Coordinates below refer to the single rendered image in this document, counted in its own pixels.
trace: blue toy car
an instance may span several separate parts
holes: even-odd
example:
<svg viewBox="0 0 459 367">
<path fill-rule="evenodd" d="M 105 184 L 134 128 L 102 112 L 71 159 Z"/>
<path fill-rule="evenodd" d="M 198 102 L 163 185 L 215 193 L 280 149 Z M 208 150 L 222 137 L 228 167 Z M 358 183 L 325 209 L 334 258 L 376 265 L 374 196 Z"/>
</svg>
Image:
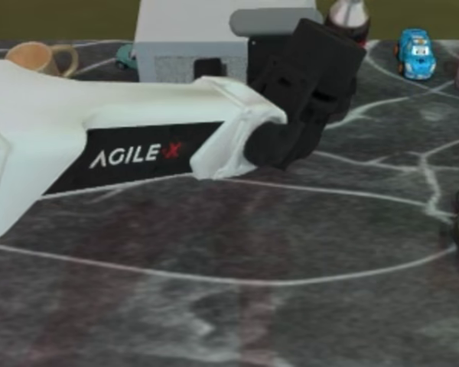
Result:
<svg viewBox="0 0 459 367">
<path fill-rule="evenodd" d="M 138 69 L 136 53 L 132 44 L 125 44 L 117 50 L 116 66 L 119 69 Z"/>
<path fill-rule="evenodd" d="M 431 39 L 427 31 L 420 28 L 407 28 L 395 46 L 398 58 L 398 71 L 407 79 L 429 79 L 437 66 L 431 49 Z"/>
</svg>

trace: cola bottle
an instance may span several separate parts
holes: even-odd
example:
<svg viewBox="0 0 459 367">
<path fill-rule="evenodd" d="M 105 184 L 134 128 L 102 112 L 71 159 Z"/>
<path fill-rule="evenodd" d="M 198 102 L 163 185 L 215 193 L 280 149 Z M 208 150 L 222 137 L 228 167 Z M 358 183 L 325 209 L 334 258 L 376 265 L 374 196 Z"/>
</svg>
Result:
<svg viewBox="0 0 459 367">
<path fill-rule="evenodd" d="M 324 24 L 365 47 L 370 16 L 363 0 L 336 0 Z"/>
</svg>

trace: red x logo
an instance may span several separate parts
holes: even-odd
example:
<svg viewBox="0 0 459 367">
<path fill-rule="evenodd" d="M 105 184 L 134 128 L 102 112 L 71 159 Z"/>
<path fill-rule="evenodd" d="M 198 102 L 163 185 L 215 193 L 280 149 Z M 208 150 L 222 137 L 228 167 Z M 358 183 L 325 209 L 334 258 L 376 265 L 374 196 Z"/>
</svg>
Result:
<svg viewBox="0 0 459 367">
<path fill-rule="evenodd" d="M 170 147 L 161 149 L 161 153 L 167 159 L 177 158 L 178 149 L 181 147 L 181 145 L 182 143 L 170 143 Z"/>
</svg>

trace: black label panel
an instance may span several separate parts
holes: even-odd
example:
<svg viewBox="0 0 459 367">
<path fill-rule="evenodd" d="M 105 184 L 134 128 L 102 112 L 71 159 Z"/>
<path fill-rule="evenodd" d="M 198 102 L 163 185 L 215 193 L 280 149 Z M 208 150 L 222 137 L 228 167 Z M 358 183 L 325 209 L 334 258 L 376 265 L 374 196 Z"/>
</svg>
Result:
<svg viewBox="0 0 459 367">
<path fill-rule="evenodd" d="M 190 158 L 222 122 L 101 128 L 45 195 L 191 172 Z"/>
</svg>

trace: table top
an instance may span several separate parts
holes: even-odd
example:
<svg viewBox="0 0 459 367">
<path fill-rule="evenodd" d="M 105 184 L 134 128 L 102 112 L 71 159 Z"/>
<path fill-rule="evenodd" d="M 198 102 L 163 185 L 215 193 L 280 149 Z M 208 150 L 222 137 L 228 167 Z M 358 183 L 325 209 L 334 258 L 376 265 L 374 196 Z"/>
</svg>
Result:
<svg viewBox="0 0 459 367">
<path fill-rule="evenodd" d="M 77 79 L 137 80 L 75 45 Z M 288 172 L 37 203 L 0 239 L 0 367 L 459 367 L 459 42 L 423 83 L 392 46 Z"/>
</svg>

